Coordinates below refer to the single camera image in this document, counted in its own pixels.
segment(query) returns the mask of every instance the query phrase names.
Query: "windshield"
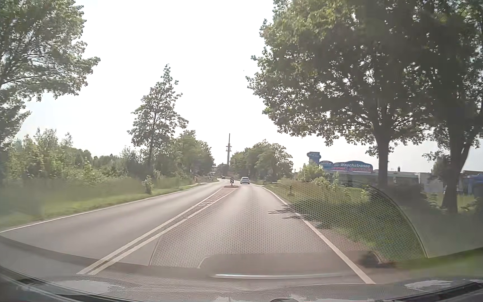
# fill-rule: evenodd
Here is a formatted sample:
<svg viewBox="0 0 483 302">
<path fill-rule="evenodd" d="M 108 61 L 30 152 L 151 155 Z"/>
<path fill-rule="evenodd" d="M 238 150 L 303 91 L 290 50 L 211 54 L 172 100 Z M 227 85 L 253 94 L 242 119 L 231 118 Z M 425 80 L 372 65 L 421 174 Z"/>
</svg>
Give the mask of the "windshield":
<svg viewBox="0 0 483 302">
<path fill-rule="evenodd" d="M 137 300 L 483 278 L 483 1 L 102 4 L 0 0 L 1 267 Z"/>
</svg>

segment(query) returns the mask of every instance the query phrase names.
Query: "billboard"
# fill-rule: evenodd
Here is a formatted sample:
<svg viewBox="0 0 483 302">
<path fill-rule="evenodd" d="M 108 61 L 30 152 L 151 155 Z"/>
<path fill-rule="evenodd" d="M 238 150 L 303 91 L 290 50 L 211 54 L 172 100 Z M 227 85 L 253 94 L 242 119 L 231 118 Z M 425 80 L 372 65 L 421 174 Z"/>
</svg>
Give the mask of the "billboard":
<svg viewBox="0 0 483 302">
<path fill-rule="evenodd" d="M 324 171 L 332 171 L 333 170 L 333 162 L 330 161 L 320 161 L 321 168 Z"/>
<path fill-rule="evenodd" d="M 362 161 L 335 162 L 331 171 L 372 172 L 373 166 Z"/>
<path fill-rule="evenodd" d="M 308 152 L 307 156 L 309 157 L 309 162 L 314 162 L 315 164 L 320 163 L 321 155 L 319 152 Z"/>
</svg>

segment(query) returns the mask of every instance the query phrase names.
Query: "utility pole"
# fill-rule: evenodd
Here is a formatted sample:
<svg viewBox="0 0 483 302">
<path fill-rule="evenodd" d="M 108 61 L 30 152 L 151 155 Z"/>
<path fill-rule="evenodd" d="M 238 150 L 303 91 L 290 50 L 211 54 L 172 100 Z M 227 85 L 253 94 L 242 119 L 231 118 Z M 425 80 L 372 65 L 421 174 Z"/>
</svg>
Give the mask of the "utility pole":
<svg viewBox="0 0 483 302">
<path fill-rule="evenodd" d="M 230 145 L 230 133 L 229 133 L 229 144 L 226 145 L 226 167 L 230 168 L 230 152 L 232 151 L 230 148 L 232 146 Z"/>
</svg>

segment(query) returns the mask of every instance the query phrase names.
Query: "blue structure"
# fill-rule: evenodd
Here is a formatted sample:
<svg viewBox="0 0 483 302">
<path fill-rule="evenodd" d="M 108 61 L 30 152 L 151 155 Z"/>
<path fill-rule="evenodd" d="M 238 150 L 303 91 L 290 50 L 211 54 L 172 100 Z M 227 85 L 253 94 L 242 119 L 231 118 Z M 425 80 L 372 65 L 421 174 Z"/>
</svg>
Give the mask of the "blue structure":
<svg viewBox="0 0 483 302">
<path fill-rule="evenodd" d="M 309 162 L 314 162 L 315 164 L 320 164 L 321 155 L 319 152 L 308 152 Z"/>
<path fill-rule="evenodd" d="M 475 197 L 483 197 L 483 174 L 469 175 L 467 178 L 468 185 L 472 188 Z"/>
</svg>

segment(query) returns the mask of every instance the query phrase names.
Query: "post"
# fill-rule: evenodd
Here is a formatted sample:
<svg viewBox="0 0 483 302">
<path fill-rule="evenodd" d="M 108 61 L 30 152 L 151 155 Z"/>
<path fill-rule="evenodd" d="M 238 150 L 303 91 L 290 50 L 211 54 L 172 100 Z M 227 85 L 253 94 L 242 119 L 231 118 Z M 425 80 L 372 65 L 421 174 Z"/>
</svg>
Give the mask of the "post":
<svg viewBox="0 0 483 302">
<path fill-rule="evenodd" d="M 230 151 L 231 151 L 231 145 L 230 145 L 230 133 L 229 133 L 229 144 L 226 145 L 226 174 L 229 174 L 229 169 L 230 169 Z"/>
</svg>

